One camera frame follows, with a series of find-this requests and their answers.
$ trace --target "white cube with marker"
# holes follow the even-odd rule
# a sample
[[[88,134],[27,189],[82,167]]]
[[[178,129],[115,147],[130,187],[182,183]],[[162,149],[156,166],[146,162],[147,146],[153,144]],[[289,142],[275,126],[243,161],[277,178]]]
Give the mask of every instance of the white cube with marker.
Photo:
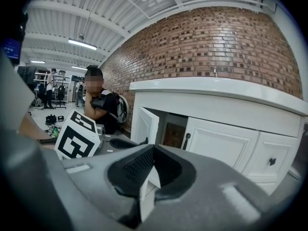
[[[59,157],[93,156],[100,144],[95,121],[73,110],[61,128],[55,150]]]

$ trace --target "black t-shirt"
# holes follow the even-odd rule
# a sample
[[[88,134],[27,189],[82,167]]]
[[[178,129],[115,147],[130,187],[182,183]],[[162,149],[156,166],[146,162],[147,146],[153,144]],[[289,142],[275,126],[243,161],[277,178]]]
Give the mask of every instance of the black t-shirt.
[[[112,93],[106,95],[103,110],[107,111],[108,113],[98,118],[95,122],[96,124],[103,124],[105,126],[106,134],[113,134],[118,126],[117,120],[112,115],[110,115],[110,113],[112,113],[117,116],[117,100]]]

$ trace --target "tripod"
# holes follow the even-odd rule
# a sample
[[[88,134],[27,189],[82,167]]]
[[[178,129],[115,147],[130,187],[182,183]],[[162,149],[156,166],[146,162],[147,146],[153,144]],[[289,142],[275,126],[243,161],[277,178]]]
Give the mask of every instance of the tripod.
[[[61,106],[62,100],[63,100],[63,98],[65,96],[65,87],[63,85],[63,81],[64,81],[64,77],[65,77],[65,71],[61,70],[61,72],[64,72],[64,74],[63,74],[63,78],[62,78],[62,84],[61,84],[61,86],[58,87],[58,95],[57,95],[60,106],[56,106],[55,108],[64,108],[64,109],[66,109],[65,104],[64,104],[64,106]]]

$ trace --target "man in black shirt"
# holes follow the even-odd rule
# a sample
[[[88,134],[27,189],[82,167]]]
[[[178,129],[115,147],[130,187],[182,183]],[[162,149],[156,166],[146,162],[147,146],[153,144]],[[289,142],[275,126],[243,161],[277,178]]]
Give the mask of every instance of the man in black shirt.
[[[113,134],[117,129],[117,100],[113,94],[106,95],[103,109],[93,108],[91,100],[93,97],[98,97],[105,90],[103,88],[104,78],[102,71],[94,65],[87,67],[85,74],[86,101],[85,115],[93,120],[96,124],[103,124],[106,129],[106,134]]]

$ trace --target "ceiling light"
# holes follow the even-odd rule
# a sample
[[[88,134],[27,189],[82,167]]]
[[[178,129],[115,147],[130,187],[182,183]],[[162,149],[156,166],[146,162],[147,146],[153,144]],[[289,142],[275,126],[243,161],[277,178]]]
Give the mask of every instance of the ceiling light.
[[[86,44],[86,43],[83,43],[83,42],[80,42],[80,41],[77,41],[77,40],[73,40],[73,39],[69,39],[68,42],[71,43],[71,44],[76,44],[76,45],[83,46],[83,47],[86,47],[86,48],[89,48],[89,49],[92,49],[92,50],[97,49],[96,46]]]
[[[45,61],[31,61],[34,64],[45,64]]]
[[[87,70],[86,68],[83,68],[83,67],[76,67],[76,66],[72,66],[73,68],[79,68],[79,69],[82,69],[82,70]]]

